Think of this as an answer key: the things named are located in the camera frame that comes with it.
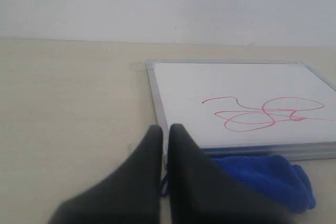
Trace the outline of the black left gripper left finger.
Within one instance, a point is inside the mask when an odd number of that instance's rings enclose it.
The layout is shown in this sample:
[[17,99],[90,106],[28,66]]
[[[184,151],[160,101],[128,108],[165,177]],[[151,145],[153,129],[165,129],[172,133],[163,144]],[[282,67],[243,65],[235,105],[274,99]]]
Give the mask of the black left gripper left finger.
[[63,202],[49,223],[159,223],[163,132],[151,125],[112,174]]

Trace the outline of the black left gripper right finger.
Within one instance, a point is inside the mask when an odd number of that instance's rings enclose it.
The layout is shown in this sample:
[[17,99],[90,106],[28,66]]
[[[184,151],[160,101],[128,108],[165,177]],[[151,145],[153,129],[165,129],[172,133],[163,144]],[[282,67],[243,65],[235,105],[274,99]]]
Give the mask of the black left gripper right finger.
[[292,223],[289,212],[222,171],[185,127],[170,127],[167,176],[172,223]]

